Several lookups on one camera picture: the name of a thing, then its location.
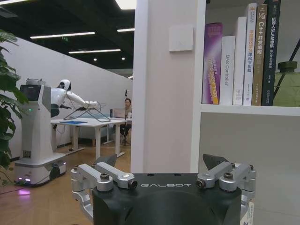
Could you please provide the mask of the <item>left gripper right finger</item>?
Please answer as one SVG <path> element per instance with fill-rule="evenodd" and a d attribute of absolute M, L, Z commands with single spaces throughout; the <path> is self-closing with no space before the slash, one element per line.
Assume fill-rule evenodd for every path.
<path fill-rule="evenodd" d="M 197 175 L 196 186 L 200 189 L 213 188 L 216 182 L 221 190 L 234 192 L 241 189 L 241 212 L 248 212 L 255 198 L 257 172 L 252 165 L 231 163 L 224 157 L 202 155 L 208 169 Z"/>

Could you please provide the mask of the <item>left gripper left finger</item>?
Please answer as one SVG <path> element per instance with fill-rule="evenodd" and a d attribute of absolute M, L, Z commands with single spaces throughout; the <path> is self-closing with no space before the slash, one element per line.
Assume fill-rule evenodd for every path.
<path fill-rule="evenodd" d="M 122 189 L 134 190 L 138 182 L 132 173 L 123 172 L 106 162 L 81 164 L 71 170 L 72 196 L 90 221 L 94 218 L 93 207 L 86 190 L 96 188 L 100 192 L 109 192 L 115 184 Z"/>

